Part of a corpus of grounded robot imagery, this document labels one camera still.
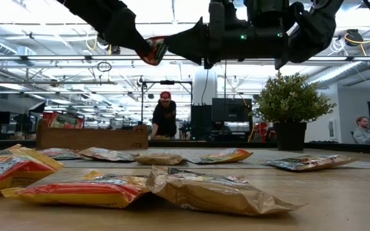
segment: white wall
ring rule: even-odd
[[[360,116],[369,117],[367,103],[370,102],[370,87],[354,89],[343,87],[338,89],[340,129],[343,143],[355,143],[351,132],[357,127],[356,119]]]
[[[333,108],[332,114],[323,115],[318,120],[308,123],[305,133],[305,142],[310,141],[337,141],[342,142],[342,135],[340,132],[341,118],[339,116],[339,97],[338,97],[338,85],[336,83],[329,86],[326,90],[319,90],[331,99],[331,103],[336,103],[337,106]],[[332,140],[329,136],[329,121],[334,120],[336,126],[335,133],[336,139]]]

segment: person sitting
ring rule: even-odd
[[[353,138],[357,144],[370,144],[369,119],[366,116],[357,118],[358,127],[353,131]]]

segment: metal frame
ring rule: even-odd
[[[21,55],[6,55],[0,56],[0,61],[79,61],[79,60],[141,60],[137,55],[35,55],[35,56],[21,56]],[[163,60],[181,61],[185,58],[178,55],[165,55]],[[247,58],[246,61],[266,62],[274,61],[273,58]],[[367,61],[370,62],[370,56],[314,56],[306,62],[352,62],[352,61]]]
[[[151,83],[151,86],[147,88],[146,91],[144,91],[144,83]],[[170,81],[170,80],[161,80],[161,81],[143,81],[141,84],[141,124],[144,122],[144,94],[148,92],[156,83],[159,83],[161,85],[175,85],[176,83],[179,83],[180,85],[183,86],[183,83],[188,83],[191,85],[191,92],[188,92],[188,94],[191,95],[191,105],[193,103],[193,86],[192,86],[192,81]]]

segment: ceiling pipe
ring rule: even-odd
[[[367,49],[368,56],[370,55],[370,48]],[[331,67],[322,71],[309,79],[310,83],[319,82],[321,85],[327,86],[339,80],[343,80],[350,76],[362,73],[370,69],[369,62],[350,62],[340,67]]]
[[[359,79],[359,80],[355,80],[355,81],[352,81],[352,82],[349,82],[349,83],[345,83],[344,84],[344,87],[351,87],[351,86],[354,86],[354,85],[357,85],[359,83],[363,83],[365,81],[369,81],[370,80],[370,76],[367,76],[365,77],[364,79]]]
[[[0,81],[0,84],[2,83],[10,83],[10,84],[30,84],[30,85],[51,85],[51,84],[72,84],[72,85],[78,85],[78,84],[94,84],[94,85],[116,85],[115,82],[98,82],[98,81]]]

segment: chip bag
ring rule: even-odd
[[[220,151],[217,154],[206,155],[197,158],[189,158],[188,161],[194,164],[223,164],[223,163],[232,163],[245,160],[250,157],[253,152],[248,152],[245,150],[229,148],[223,151]]]
[[[156,153],[134,155],[134,160],[140,164],[146,165],[176,165],[181,163],[184,158],[176,154]]]
[[[51,157],[54,160],[76,160],[82,158],[76,151],[66,148],[48,148],[39,150],[38,153]]]
[[[183,209],[255,216],[297,210],[235,177],[153,166],[146,186]]]
[[[92,171],[83,180],[57,182],[29,189],[2,190],[6,198],[31,203],[90,205],[123,209],[148,193],[146,176],[102,175]]]
[[[290,171],[313,171],[342,166],[357,161],[344,155],[315,155],[266,161],[268,165]]]
[[[78,154],[98,160],[108,160],[115,162],[135,161],[132,154],[124,153],[122,151],[107,150],[104,148],[88,148],[86,150],[79,151]]]
[[[0,155],[0,190],[26,187],[58,171],[62,165],[29,148],[7,149]]]

